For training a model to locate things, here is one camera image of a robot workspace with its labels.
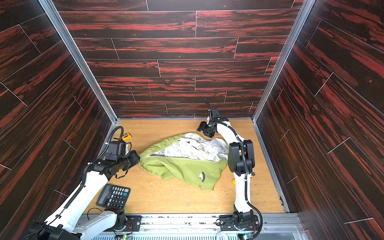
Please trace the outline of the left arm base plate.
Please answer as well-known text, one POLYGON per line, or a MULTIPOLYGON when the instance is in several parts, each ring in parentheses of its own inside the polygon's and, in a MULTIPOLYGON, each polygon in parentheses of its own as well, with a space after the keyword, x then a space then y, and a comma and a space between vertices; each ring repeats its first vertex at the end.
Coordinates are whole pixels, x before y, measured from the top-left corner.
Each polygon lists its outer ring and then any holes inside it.
POLYGON ((116 232, 138 232, 141 227, 142 216, 122 215, 118 216, 113 230, 116 232))

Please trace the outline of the green jacket with printed lining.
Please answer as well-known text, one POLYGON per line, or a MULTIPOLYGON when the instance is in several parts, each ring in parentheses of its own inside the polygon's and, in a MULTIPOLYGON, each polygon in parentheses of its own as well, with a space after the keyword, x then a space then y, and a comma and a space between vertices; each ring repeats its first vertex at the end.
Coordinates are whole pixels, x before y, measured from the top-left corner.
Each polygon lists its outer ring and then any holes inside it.
POLYGON ((228 162, 228 144, 196 133, 164 139, 140 154, 140 166, 167 181, 177 178, 201 190, 213 190, 228 162))

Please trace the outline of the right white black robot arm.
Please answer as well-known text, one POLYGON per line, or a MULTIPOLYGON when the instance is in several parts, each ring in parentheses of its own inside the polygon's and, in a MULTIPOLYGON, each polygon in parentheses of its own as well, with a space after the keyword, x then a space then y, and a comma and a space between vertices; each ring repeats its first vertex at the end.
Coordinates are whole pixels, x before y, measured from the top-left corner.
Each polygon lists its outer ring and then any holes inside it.
POLYGON ((219 133, 229 145, 228 166, 236 185, 233 222, 237 229, 243 230, 255 222, 249 197, 255 167, 254 146, 251 140, 245 140, 235 131, 227 118, 220 116, 217 108, 210 108, 208 112, 207 121, 200 123, 198 131, 210 138, 219 133))

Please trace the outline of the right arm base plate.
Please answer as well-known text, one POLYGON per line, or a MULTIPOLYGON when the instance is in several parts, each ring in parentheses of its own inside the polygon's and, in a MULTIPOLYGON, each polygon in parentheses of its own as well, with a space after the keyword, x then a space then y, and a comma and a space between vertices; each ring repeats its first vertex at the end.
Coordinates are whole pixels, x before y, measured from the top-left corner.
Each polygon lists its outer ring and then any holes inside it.
POLYGON ((216 220, 216 225, 221 231, 254 231, 260 228, 260 222, 256 215, 250 213, 239 215, 220 215, 216 220))

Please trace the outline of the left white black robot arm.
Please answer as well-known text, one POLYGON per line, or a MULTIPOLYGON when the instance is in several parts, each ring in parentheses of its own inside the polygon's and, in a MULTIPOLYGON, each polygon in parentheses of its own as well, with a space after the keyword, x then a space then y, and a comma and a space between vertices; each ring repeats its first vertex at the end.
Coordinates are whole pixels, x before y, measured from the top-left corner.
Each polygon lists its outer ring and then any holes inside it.
POLYGON ((93 163, 86 166, 83 179, 65 202, 41 227, 34 227, 27 235, 29 240, 91 240, 105 230, 122 232, 127 227, 122 204, 109 204, 102 213, 78 226, 84 210, 107 182, 120 170, 127 172, 139 163, 140 157, 132 150, 132 144, 112 141, 93 163))

